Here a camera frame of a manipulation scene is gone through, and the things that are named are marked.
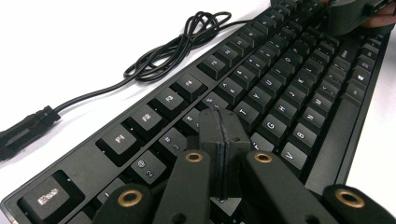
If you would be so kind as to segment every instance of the brass insert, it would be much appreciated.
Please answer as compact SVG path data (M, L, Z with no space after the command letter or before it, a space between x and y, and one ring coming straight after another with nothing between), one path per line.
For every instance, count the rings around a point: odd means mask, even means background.
M190 161L190 162L198 162L198 161L201 161L203 158L204 157L201 154L196 153L196 152L189 153L186 156L186 160Z
M272 157L266 153L260 152L260 153L256 153L254 155L254 159L256 159L256 161L262 162L262 163L267 163L267 162L271 162L272 161Z
M134 195L134 198L132 198L132 200L127 200L126 197L131 194ZM143 197L143 195L139 190L129 189L129 190L124 191L120 195L119 204L122 207L132 207L132 206L138 204L140 202L140 200L142 200L142 197Z
M335 192L335 197L341 202L350 207L362 208L364 206L364 200L356 193L346 190L338 189Z

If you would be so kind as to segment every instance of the white background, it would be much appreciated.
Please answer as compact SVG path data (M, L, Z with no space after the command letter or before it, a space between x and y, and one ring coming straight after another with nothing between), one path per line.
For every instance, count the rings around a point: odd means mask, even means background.
M146 51L178 36L185 20L199 10L230 11L232 21L239 21L251 19L269 6L269 1L264 0L136 2L2 1L0 130L46 105L54 108L81 94L121 81L130 64ZM394 216L395 40L389 43L384 69L347 182L385 206ZM181 66L204 52L195 50ZM160 83L132 83L122 90L63 111L62 119L44 137L12 160L0 161L0 199ZM0 223L5 222L2 215L0 213Z

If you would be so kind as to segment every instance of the keyboard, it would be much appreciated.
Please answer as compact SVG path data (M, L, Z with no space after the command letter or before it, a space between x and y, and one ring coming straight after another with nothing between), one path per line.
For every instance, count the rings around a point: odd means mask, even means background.
M166 180L210 106L238 115L253 146L313 192L345 182L388 36L328 36L322 9L266 9L6 197L3 212L19 223L89 223L112 190ZM72 200L41 210L58 190ZM213 222L243 220L239 200L226 203L232 212L212 200Z

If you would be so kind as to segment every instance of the black connector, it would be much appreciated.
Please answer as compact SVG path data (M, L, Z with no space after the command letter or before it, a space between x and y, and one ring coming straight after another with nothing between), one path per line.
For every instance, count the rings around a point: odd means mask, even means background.
M47 105L11 128L0 132L0 161L12 158L43 135L61 117Z

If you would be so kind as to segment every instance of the keyboard frame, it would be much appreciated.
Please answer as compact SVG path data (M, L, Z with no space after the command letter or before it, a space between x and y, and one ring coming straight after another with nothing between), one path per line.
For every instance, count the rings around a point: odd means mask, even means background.
M264 14L268 9L264 10L261 14L259 14L256 18L259 18ZM250 21L247 25L250 25L251 23L254 22L254 19ZM54 162L51 166L47 167L45 170L40 172L40 174L36 175L33 177L31 180L23 184L21 187L16 189L14 192L12 192L10 195L8 195L3 201L1 202L0 206L2 211L5 213L8 219L13 220L14 218L18 220L19 222L22 223L30 223L30 220L25 216L25 214L22 212L22 210L17 206L18 199L21 198L26 192L28 192L30 189L34 188L37 184L41 183L43 180L45 180L47 177L51 176L58 170L63 170L64 172L67 173L67 175L75 182L78 186L79 183L83 183L86 181L86 178L89 177L91 178L91 175L89 173L85 173L84 175L80 174L78 172L78 169L76 169L76 166L70 165L70 164L76 164L79 165L78 161L83 163L85 160L84 158L90 157L92 154L90 153L91 151L96 151L94 154L95 158L97 158L101 162L96 162L95 164L89 164L89 165L95 165L94 167L101 168L101 167L106 167L105 164L110 164L109 166L114 166L114 169L106 169L107 173L106 175L101 172L96 172L98 174L97 178L98 184L94 185L95 188L86 188L84 190L81 189L81 191L85 195L84 201L77 206L73 212L69 213L66 217L63 218L61 223L65 223L67 220L69 220L71 217L73 217L78 211L80 211L88 202L90 202L96 195L97 193L91 193L90 192L100 192L102 189L108 185L108 183L111 182L114 176L119 175L121 172L123 172L131 163L133 163L140 155L142 155L146 149L148 149L150 146L152 146L159 137L163 136L170 128L175 126L175 124L185 115L187 114L192 108L196 107L195 103L191 103L187 108L183 110L181 114L179 114L173 121L169 122L166 125L166 128L162 129L158 134L156 134L156 137L151 139L149 142L147 142L146 146L143 147L141 150L139 150L134 156L132 156L131 159L129 159L127 162L124 163L121 167L117 167L106 155L104 155L96 145L96 141L99 140L105 133L113 129L116 125L124 122L131 114L133 114L137 109L137 105L144 105L147 104L152 98L155 97L155 95L158 92L161 92L162 90L166 89L169 87L171 84L173 84L180 76L186 72L188 69L192 69L194 74L201 75L200 80L203 83L209 83L210 86L207 86L208 89L200 96L198 99L196 99L194 102L200 102L207 94L209 94L219 83L225 79L237 66L239 66L241 63L244 62L245 59L247 59L251 54L254 53L255 49L258 49L261 45L257 46L254 48L248 55L243 57L239 63L237 63L233 68L231 68L221 79L218 81L213 81L208 75L206 75L204 72L202 72L200 69L197 68L197 65L207 56L213 54L216 50L218 50L218 46L221 46L222 43L228 42L230 39L232 39L234 36L238 34L237 31L233 32L230 34L228 37L226 37L224 40L219 42L214 48L210 49L207 51L204 55L200 56L198 59L196 59L194 62L190 63L187 65L185 68L181 69L177 74L174 76L170 77L168 80L166 80L161 86L156 88L154 91L149 93L146 97L142 98L139 100L137 103L126 109L124 112L119 114L117 117L115 117L113 120L111 120L107 125L105 125L103 128L95 132L93 135L88 137L86 140L84 140L82 143L77 145L75 148L70 150L67 154L62 156L59 160ZM355 154L356 146L359 142L359 137L361 134L361 129L364 124L365 117L368 112L368 107L370 105L371 98L374 93L375 89L375 83L378 78L378 74L380 71L380 66L378 64L382 63L383 57L385 55L385 49L387 48L388 45L388 40L389 40L389 35L386 35L384 37L383 44L381 45L381 49L378 53L378 59L375 65L375 70L371 76L371 81L370 85L367 88L367 92L365 93L364 100L361 105L360 113L358 116L358 119L355 124L354 131L351 135L351 138L349 140L348 148L346 150L346 155L343 159L343 163L340 169L340 172L337 176L336 183L342 183L345 184L347 180L347 174L350 169L351 163L353 161L353 156Z

